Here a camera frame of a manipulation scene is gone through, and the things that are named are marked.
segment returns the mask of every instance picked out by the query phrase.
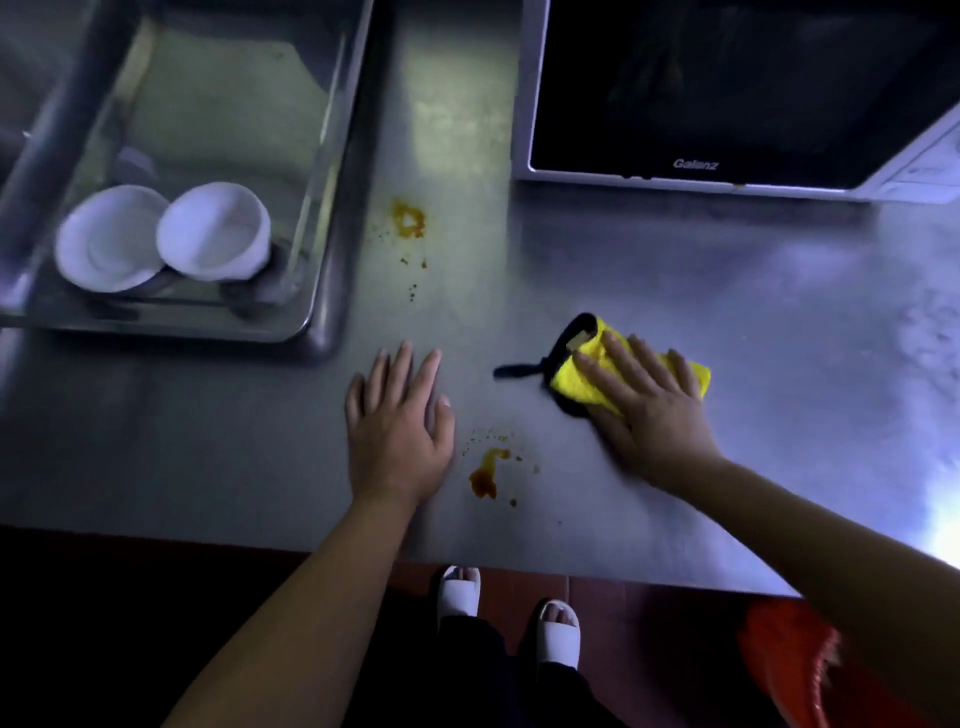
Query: finger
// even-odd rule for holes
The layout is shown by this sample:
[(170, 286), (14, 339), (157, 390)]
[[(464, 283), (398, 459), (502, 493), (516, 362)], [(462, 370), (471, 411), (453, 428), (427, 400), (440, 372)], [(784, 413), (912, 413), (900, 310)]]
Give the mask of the finger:
[(425, 410), (426, 404), (430, 400), (430, 393), (433, 391), (433, 382), (437, 378), (437, 370), (440, 369), (442, 356), (439, 349), (435, 349), (428, 354), (423, 359), (423, 363), (420, 364), (420, 370), (410, 385), (407, 401), (419, 410)]
[(364, 387), (364, 414), (369, 415), (375, 412), (383, 401), (384, 380), (387, 378), (387, 370), (389, 369), (389, 357), (387, 353), (381, 349), (377, 353), (376, 359), (373, 360), (373, 367), (370, 369), (370, 376), (367, 377), (367, 385)]
[(453, 416), (453, 407), (447, 395), (440, 395), (436, 406), (436, 424), (433, 434), (433, 445), (444, 461), (453, 457), (453, 436), (456, 431), (456, 418)]
[(390, 368), (390, 374), (387, 376), (387, 389), (383, 394), (384, 404), (396, 407), (403, 401), (403, 391), (407, 388), (407, 377), (410, 376), (410, 362), (413, 356), (413, 344), (409, 341), (400, 344), (394, 366)]
[(355, 374), (347, 388), (347, 401), (344, 403), (344, 413), (347, 415), (347, 432), (352, 432), (363, 417), (363, 375)]
[(588, 405), (587, 412), (603, 439), (610, 443), (618, 455), (626, 458), (634, 447), (634, 438), (623, 420), (599, 404)]
[(663, 366), (663, 362), (660, 361), (660, 357), (657, 356), (657, 353), (650, 348), (650, 345), (647, 344), (647, 342), (645, 342), (643, 339), (638, 339), (632, 334), (627, 341), (630, 342), (630, 348), (634, 350), (634, 356), (636, 357), (637, 361), (639, 361), (640, 364), (643, 365), (643, 368), (647, 370), (647, 374), (650, 375), (650, 378), (667, 392), (680, 394), (680, 385), (677, 383), (677, 380), (673, 378), (672, 374), (670, 374), (670, 370)]
[(660, 389), (657, 383), (650, 378), (647, 370), (637, 361), (636, 357), (623, 348), (623, 344), (611, 333), (603, 335), (603, 348), (616, 365), (616, 370), (624, 380), (640, 394), (653, 395)]
[(627, 382), (623, 381), (613, 372), (608, 372), (601, 367), (596, 359), (593, 359), (582, 352), (573, 353), (573, 363), (587, 381), (599, 389), (607, 399), (613, 402), (621, 412), (630, 409), (630, 405), (636, 399), (636, 392), (630, 388)]
[(667, 352), (667, 356), (669, 356), (670, 361), (673, 362), (673, 370), (677, 373), (677, 381), (680, 383), (680, 388), (691, 397), (699, 399), (700, 381), (697, 379), (697, 376), (693, 374), (690, 363), (684, 359), (683, 354), (675, 349)]

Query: microwave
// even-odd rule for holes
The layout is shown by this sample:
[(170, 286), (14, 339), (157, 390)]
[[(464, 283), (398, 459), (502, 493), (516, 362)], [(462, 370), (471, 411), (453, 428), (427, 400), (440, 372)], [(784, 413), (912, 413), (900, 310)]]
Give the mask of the microwave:
[(960, 197), (960, 11), (930, 0), (525, 0), (522, 180)]

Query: foot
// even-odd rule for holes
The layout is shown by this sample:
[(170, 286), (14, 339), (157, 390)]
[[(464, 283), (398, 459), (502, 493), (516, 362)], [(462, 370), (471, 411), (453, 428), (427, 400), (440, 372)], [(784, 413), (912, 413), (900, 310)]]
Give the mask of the foot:
[(537, 662), (577, 668), (580, 663), (580, 620), (565, 601), (550, 599), (537, 623)]
[(480, 608), (480, 570), (449, 567), (437, 595), (437, 629), (444, 617), (476, 617)]

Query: person's right arm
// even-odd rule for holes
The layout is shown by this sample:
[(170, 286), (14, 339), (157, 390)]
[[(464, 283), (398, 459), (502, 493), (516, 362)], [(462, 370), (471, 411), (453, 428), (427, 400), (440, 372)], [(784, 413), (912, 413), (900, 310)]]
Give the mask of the person's right arm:
[(960, 724), (960, 571), (849, 521), (726, 459), (696, 377), (676, 352), (674, 378), (635, 336), (604, 345), (616, 376), (575, 354), (624, 419), (591, 408), (633, 473), (717, 521), (806, 597), (891, 688), (946, 725)]

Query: hand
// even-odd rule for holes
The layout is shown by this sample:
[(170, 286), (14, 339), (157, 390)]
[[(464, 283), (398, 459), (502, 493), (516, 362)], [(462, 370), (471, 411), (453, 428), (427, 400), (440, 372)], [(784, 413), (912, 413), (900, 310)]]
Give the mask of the hand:
[(636, 336), (628, 341), (632, 352), (609, 332), (603, 337), (622, 381), (580, 352), (573, 360), (624, 415), (621, 420), (605, 407), (590, 407), (597, 429), (631, 471), (669, 491), (691, 467), (722, 460), (723, 455), (713, 442), (700, 385), (686, 360), (670, 350), (675, 379), (645, 341)]
[(453, 457), (453, 410), (446, 396), (436, 405), (436, 434), (424, 425), (426, 405), (440, 368), (432, 351), (406, 391), (413, 346), (404, 342), (393, 366), (381, 351), (365, 380), (356, 375), (347, 390), (350, 487), (354, 501), (390, 499), (409, 509), (440, 488)]

